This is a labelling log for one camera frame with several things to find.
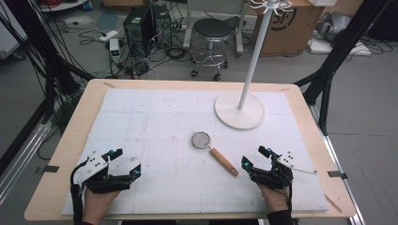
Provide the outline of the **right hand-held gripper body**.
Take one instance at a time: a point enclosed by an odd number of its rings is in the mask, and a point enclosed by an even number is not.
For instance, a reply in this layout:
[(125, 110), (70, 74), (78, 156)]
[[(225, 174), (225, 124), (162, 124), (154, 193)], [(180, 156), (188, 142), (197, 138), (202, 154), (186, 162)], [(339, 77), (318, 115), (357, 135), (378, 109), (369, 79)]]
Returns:
[(271, 189), (283, 189), (293, 183), (293, 171), (316, 175), (317, 170), (305, 162), (300, 156), (291, 151), (283, 154), (277, 154), (275, 162), (271, 161), (271, 169), (266, 171), (259, 169), (259, 174), (250, 174), (254, 183), (267, 186)]

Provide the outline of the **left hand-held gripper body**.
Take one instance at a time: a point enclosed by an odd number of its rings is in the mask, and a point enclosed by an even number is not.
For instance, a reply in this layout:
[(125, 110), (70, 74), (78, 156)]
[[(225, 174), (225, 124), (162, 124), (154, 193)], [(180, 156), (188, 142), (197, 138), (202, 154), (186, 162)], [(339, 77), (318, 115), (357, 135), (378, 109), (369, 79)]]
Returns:
[(108, 174), (109, 160), (105, 162), (102, 154), (94, 151), (84, 163), (83, 170), (77, 178), (79, 185), (86, 185), (93, 193), (109, 193), (129, 189), (127, 175), (112, 176)]

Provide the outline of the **mesh strainer with wooden handle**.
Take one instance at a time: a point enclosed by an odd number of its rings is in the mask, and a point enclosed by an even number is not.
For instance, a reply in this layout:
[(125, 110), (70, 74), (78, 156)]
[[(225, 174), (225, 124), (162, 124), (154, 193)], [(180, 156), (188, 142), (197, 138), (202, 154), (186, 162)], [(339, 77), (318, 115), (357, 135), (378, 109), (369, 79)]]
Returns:
[(191, 136), (191, 144), (197, 149), (208, 149), (210, 155), (212, 155), (228, 172), (234, 176), (239, 175), (235, 166), (221, 152), (211, 146), (211, 138), (206, 132), (194, 132)]

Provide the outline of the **white hook stand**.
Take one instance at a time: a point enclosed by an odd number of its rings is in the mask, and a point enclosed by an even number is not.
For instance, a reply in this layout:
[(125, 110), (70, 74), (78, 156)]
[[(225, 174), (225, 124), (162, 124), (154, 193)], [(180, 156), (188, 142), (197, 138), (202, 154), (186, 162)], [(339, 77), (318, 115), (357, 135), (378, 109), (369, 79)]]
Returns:
[(218, 96), (214, 110), (218, 118), (227, 126), (237, 129), (252, 129), (260, 126), (266, 110), (262, 101), (249, 93), (253, 74), (268, 31), (271, 16), (281, 12), (291, 12), (293, 4), (289, 0), (250, 0), (250, 7), (263, 16), (257, 35), (247, 77), (241, 91), (226, 91)]

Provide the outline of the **person's right hand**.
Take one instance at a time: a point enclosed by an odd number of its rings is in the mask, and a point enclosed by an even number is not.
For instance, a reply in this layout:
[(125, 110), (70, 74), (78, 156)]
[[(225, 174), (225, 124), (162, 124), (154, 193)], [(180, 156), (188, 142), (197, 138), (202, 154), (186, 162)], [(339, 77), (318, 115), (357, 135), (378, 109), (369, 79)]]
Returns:
[(288, 200), (284, 189), (270, 189), (267, 186), (258, 184), (269, 213), (288, 210)]

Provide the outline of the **person's left hand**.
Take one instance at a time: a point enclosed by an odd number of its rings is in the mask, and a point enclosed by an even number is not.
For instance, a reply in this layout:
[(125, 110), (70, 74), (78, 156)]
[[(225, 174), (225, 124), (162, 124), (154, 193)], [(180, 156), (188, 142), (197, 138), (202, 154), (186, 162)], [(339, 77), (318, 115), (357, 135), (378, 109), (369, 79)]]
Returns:
[(87, 188), (84, 193), (82, 223), (84, 225), (100, 225), (118, 194), (119, 191), (96, 194)]

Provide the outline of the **white grid mat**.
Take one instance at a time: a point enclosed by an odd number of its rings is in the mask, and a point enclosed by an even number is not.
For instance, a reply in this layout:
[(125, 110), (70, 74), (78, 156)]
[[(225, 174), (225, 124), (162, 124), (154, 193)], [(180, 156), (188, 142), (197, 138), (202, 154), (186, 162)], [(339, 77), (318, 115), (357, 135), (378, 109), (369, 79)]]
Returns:
[(264, 104), (264, 122), (254, 129), (228, 127), (217, 117), (217, 91), (110, 89), (88, 135), (82, 156), (122, 149), (111, 162), (112, 175), (136, 166), (142, 175), (123, 191), (110, 210), (113, 215), (200, 213), (256, 213), (265, 210), (257, 185), (245, 171), (228, 172), (206, 149), (191, 144), (204, 131), (212, 147), (234, 167), (243, 158), (268, 170), (265, 146), (279, 155), (291, 154), (301, 168), (293, 172), (293, 210), (296, 213), (329, 210), (295, 116), (282, 92), (258, 92)]

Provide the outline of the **thin wooden stick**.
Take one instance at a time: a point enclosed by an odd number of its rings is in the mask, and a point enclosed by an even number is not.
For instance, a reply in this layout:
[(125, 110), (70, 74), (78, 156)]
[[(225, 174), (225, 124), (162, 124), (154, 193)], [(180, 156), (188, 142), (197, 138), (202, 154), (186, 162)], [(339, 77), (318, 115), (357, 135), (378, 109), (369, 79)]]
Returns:
[(339, 213), (342, 213), (343, 210), (327, 195), (324, 194), (325, 199), (327, 200), (327, 202)]

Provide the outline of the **small white device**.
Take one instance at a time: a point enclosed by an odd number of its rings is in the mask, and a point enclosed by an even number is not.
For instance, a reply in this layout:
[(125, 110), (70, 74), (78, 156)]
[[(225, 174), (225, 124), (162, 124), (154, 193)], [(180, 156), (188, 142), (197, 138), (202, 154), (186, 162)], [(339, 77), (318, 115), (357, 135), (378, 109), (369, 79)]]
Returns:
[(119, 40), (117, 38), (110, 39), (109, 51), (110, 51), (112, 60), (114, 62), (118, 63), (120, 61), (120, 50), (119, 50)]

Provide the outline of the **cardboard box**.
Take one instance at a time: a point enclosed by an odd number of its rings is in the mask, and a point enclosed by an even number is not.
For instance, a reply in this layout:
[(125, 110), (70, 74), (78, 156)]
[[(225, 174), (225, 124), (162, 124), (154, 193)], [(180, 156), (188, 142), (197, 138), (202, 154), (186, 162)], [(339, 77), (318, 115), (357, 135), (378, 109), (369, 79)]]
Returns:
[(301, 54), (307, 46), (324, 7), (308, 0), (276, 0), (280, 5), (270, 8), (268, 30), (259, 52), (260, 57)]

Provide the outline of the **black round stool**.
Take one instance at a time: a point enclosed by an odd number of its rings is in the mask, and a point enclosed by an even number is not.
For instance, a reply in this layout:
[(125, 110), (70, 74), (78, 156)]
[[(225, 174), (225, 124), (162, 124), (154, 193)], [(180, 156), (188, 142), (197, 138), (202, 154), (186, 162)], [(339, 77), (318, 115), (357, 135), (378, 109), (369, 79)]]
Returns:
[(193, 77), (199, 74), (200, 67), (216, 68), (218, 71), (213, 80), (218, 81), (221, 78), (221, 68), (228, 68), (226, 53), (214, 46), (216, 42), (225, 42), (234, 32), (234, 28), (226, 21), (207, 18), (194, 23), (193, 32), (199, 38), (202, 38), (207, 45), (195, 49), (191, 55), (191, 61), (196, 68), (191, 72)]

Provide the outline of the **slim black computer tower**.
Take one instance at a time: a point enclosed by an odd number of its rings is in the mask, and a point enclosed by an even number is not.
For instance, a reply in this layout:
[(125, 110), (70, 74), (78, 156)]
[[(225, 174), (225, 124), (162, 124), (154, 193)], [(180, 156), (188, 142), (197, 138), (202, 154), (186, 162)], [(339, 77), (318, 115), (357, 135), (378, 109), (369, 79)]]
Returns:
[(166, 5), (153, 5), (152, 14), (160, 48), (172, 46), (171, 17)]

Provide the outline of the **grey bag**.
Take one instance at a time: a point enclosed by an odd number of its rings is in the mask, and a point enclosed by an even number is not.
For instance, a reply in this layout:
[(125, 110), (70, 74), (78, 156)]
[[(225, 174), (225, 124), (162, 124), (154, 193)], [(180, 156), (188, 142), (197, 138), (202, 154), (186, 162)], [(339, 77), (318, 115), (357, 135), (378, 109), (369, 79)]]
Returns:
[(351, 18), (342, 12), (326, 12), (315, 26), (315, 31), (325, 40), (332, 42), (349, 25)]

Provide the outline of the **aluminium rail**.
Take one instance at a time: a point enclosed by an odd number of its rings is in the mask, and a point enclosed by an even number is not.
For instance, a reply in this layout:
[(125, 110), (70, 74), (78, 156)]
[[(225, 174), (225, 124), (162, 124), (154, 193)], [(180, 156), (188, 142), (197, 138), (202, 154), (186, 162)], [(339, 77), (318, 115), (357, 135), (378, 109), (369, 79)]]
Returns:
[(16, 157), (10, 161), (5, 173), (0, 176), (0, 206), (5, 202), (23, 171), (49, 135), (52, 125), (52, 122), (39, 123), (32, 131), (28, 132), (27, 137), (22, 141), (22, 146), (18, 148)]
[[(340, 171), (341, 173), (345, 173), (340, 160), (338, 159), (336, 152), (334, 150), (334, 147), (332, 145), (331, 139), (328, 134), (324, 134), (321, 128), (319, 129), (320, 134), (324, 140), (324, 143), (328, 149), (329, 155), (331, 157), (331, 160), (333, 161), (333, 164), (337, 167), (336, 171)], [(342, 180), (344, 182), (345, 189), (349, 195), (350, 201), (353, 203), (353, 206), (355, 207), (355, 215), (353, 217), (349, 218), (349, 222), (351, 225), (366, 225), (362, 213), (360, 211), (360, 208), (356, 202), (355, 196), (351, 190), (351, 187), (348, 184), (348, 178), (345, 180)]]

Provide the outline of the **black metal frame stand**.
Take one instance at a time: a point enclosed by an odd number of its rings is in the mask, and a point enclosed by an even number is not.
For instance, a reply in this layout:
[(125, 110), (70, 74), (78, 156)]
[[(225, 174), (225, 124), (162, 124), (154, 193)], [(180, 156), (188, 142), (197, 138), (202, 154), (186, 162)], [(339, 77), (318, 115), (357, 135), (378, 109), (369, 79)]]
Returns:
[(303, 97), (309, 106), (314, 106), (319, 95), (321, 107), (318, 115), (318, 126), (324, 135), (328, 135), (327, 121), (329, 111), (329, 97), (333, 77), (343, 61), (353, 50), (360, 37), (371, 23), (382, 13), (392, 0), (363, 0), (351, 22), (340, 35), (328, 57), (321, 67), (313, 74), (295, 82), (301, 87), (308, 84)]
[(72, 95), (80, 88), (72, 73), (87, 81), (93, 80), (94, 76), (75, 67), (59, 54), (29, 0), (4, 0), (4, 2), (44, 61), (46, 83), (43, 108), (44, 120), (48, 121), (54, 114), (56, 91), (63, 95)]

